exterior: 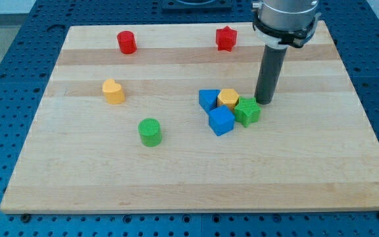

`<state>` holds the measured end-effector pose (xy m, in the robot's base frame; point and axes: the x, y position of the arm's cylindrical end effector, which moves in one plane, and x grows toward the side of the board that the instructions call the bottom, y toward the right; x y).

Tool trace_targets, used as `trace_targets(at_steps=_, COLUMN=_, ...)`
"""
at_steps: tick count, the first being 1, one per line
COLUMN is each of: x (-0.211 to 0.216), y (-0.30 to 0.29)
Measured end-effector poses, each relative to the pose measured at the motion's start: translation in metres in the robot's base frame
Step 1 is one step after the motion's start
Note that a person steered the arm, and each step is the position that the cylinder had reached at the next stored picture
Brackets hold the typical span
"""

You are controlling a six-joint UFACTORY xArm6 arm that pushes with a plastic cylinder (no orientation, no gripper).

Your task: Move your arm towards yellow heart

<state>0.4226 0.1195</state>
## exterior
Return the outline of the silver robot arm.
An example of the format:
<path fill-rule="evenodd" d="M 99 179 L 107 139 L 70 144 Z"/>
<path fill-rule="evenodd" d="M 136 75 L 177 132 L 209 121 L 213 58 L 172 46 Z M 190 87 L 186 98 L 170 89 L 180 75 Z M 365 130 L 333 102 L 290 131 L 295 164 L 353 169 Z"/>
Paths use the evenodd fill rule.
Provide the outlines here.
<path fill-rule="evenodd" d="M 253 30 L 266 46 L 302 48 L 314 35 L 320 13 L 317 0 L 256 0 Z"/>

